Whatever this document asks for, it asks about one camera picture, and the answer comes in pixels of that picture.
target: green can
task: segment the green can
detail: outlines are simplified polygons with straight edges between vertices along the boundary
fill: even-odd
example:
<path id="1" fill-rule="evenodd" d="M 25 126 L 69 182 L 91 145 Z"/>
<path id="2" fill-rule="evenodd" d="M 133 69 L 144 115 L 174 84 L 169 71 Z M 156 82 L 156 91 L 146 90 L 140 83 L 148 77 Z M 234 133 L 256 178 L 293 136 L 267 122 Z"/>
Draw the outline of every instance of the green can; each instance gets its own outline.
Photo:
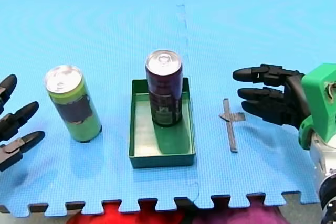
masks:
<path id="1" fill-rule="evenodd" d="M 73 139 L 88 142 L 101 132 L 101 122 L 77 67 L 60 65 L 49 70 L 45 86 Z"/>

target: can label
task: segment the can label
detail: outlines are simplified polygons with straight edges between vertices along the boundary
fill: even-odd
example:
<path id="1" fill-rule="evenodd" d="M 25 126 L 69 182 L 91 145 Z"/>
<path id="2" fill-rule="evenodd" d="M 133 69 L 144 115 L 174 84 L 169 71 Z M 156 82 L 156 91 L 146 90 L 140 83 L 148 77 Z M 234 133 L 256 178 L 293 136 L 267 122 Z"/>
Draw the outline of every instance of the can label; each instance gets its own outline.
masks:
<path id="1" fill-rule="evenodd" d="M 55 103 L 55 107 L 62 119 L 69 123 L 81 124 L 86 118 L 93 115 L 90 97 L 87 94 L 68 104 Z"/>
<path id="2" fill-rule="evenodd" d="M 172 95 L 158 95 L 149 92 L 151 100 L 152 119 L 161 125 L 172 125 L 182 116 L 181 99 L 174 99 Z"/>

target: dark purple can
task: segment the dark purple can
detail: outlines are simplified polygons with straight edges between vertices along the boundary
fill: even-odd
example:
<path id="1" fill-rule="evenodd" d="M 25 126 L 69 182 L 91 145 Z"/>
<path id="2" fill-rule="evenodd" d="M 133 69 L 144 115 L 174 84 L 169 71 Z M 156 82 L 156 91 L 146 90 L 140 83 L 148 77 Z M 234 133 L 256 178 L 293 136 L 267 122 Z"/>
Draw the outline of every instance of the dark purple can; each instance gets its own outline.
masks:
<path id="1" fill-rule="evenodd" d="M 169 127 L 182 118 L 182 61 L 172 51 L 158 50 L 146 61 L 152 120 Z"/>

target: can lid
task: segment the can lid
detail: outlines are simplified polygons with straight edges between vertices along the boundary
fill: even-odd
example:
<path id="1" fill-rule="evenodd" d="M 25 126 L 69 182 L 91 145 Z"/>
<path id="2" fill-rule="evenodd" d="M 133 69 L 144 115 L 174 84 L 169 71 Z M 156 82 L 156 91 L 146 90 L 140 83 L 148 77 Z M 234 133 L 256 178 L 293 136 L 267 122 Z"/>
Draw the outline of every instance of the can lid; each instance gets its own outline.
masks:
<path id="1" fill-rule="evenodd" d="M 50 69 L 44 79 L 47 90 L 57 94 L 74 90 L 81 81 L 81 71 L 71 65 L 59 65 Z"/>
<path id="2" fill-rule="evenodd" d="M 146 61 L 146 67 L 153 74 L 168 76 L 177 72 L 182 65 L 181 57 L 168 50 L 158 50 L 151 53 Z"/>

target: aluminum can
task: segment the aluminum can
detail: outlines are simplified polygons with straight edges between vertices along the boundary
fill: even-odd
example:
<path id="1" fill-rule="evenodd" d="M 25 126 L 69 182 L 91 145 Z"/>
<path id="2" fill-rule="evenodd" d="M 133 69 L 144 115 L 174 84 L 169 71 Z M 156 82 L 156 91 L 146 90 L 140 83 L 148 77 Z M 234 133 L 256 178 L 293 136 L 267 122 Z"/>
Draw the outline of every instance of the aluminum can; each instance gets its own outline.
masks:
<path id="1" fill-rule="evenodd" d="M 182 61 L 168 50 L 151 53 L 146 60 L 146 76 L 152 120 L 169 127 L 182 118 Z"/>
<path id="2" fill-rule="evenodd" d="M 84 76 L 77 67 L 60 65 L 49 70 L 45 86 L 73 139 L 88 142 L 101 132 Z"/>

